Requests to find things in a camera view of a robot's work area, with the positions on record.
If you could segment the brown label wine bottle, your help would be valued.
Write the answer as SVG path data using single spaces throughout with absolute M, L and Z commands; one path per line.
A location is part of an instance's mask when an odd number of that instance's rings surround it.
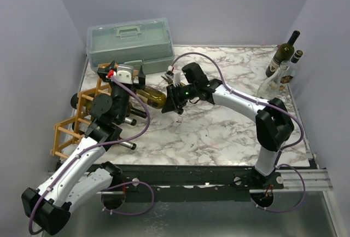
M 137 89 L 136 95 L 148 106 L 156 109 L 162 109 L 166 103 L 166 95 L 150 86 L 145 86 L 144 89 Z

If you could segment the green bottle silver neck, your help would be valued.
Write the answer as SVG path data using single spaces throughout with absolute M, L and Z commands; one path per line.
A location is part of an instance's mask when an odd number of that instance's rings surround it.
M 128 107 L 127 107 L 127 113 L 128 114 L 133 114 L 136 115 L 138 117 L 141 117 L 143 119 L 147 118 L 147 114 L 145 111 L 142 111 L 140 109 L 136 109 L 134 108 L 133 104 L 131 102 L 129 102 Z

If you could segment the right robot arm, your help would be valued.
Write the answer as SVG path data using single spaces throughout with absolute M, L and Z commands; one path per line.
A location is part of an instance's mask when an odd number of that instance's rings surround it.
M 181 71 L 169 66 L 165 79 L 169 83 L 162 113 L 182 114 L 184 106 L 190 100 L 198 98 L 231 109 L 254 122 L 260 151 L 251 176 L 252 184 L 259 189 L 269 185 L 279 151 L 294 131 L 294 124 L 284 102 L 278 98 L 260 100 L 239 91 L 230 91 L 222 80 L 209 80 L 195 62 L 187 64 Z

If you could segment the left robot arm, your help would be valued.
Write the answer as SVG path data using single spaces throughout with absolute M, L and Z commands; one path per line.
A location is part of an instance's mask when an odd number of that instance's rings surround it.
M 100 190 L 116 190 L 121 185 L 119 171 L 110 162 L 103 163 L 84 182 L 79 180 L 112 145 L 131 141 L 121 139 L 119 126 L 126 122 L 130 97 L 136 98 L 136 91 L 145 87 L 145 74 L 142 67 L 135 70 L 131 65 L 113 62 L 100 67 L 97 74 L 109 85 L 110 92 L 78 96 L 78 105 L 87 109 L 92 121 L 87 130 L 78 135 L 76 149 L 45 182 L 36 188 L 28 187 L 21 195 L 32 235 L 57 234 L 77 206 Z

